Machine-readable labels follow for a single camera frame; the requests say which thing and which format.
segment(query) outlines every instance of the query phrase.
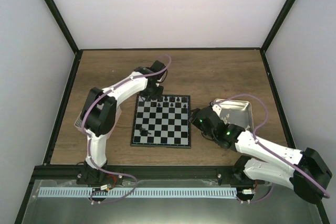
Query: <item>white wall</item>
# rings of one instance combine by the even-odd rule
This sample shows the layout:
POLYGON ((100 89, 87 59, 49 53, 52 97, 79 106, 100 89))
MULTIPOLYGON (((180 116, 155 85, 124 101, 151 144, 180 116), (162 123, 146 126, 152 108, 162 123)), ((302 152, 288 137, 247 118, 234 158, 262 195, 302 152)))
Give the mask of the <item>white wall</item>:
POLYGON ((79 48, 261 47, 285 0, 54 0, 79 48))
POLYGON ((336 223, 336 0, 297 0, 267 51, 295 143, 316 149, 334 174, 323 200, 336 223))
POLYGON ((33 168, 42 164, 73 56, 43 0, 0 0, 3 224, 14 223, 33 168))

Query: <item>checkered board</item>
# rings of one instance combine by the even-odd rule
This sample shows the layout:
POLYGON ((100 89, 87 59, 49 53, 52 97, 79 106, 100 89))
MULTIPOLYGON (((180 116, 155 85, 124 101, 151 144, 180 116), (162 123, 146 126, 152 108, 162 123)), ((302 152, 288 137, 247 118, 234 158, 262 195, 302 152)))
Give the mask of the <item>checkered board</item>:
POLYGON ((190 148, 190 96, 137 96, 131 146, 190 148))

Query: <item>wooden table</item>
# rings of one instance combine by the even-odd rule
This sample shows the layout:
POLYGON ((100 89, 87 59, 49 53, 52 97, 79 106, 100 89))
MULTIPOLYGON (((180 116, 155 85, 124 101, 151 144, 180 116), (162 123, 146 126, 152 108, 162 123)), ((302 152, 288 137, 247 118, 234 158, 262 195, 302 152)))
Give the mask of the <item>wooden table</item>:
MULTIPOLYGON (((161 54, 169 54, 172 64, 163 83, 164 93, 189 94, 191 106, 203 108, 216 98, 249 93, 262 99, 269 119, 257 134, 272 142, 287 145, 258 50, 170 50, 170 51, 84 51, 61 125, 52 164, 76 164, 85 160, 87 138, 74 122, 93 87, 105 88, 127 77, 138 66, 149 67, 161 54)), ((107 141, 109 164, 115 165, 233 165, 240 154, 220 148, 202 138, 192 126, 192 148, 131 147, 136 95, 121 104, 122 114, 107 141)), ((262 106, 252 104, 254 125, 265 118, 262 106)))

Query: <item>perforated metal strip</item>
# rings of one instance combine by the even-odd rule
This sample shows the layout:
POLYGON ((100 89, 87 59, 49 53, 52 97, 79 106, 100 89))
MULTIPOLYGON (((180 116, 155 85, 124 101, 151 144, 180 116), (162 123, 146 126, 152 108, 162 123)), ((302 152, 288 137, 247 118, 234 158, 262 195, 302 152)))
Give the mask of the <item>perforated metal strip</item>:
MULTIPOLYGON (((107 193, 98 192, 97 198, 119 198, 131 188, 114 188, 107 193)), ((86 187, 41 187, 41 198, 87 198, 92 188, 86 187)), ((137 188, 128 198, 221 198, 235 199, 236 188, 137 188)))

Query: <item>silver tray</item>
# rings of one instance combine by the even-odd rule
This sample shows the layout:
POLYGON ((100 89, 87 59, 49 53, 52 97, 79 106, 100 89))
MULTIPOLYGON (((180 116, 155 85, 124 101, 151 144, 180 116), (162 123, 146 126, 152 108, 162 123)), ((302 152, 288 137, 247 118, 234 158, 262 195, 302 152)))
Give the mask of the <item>silver tray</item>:
POLYGON ((232 123, 253 131, 252 106, 247 101, 228 100, 218 104, 222 110, 219 115, 225 123, 232 123))

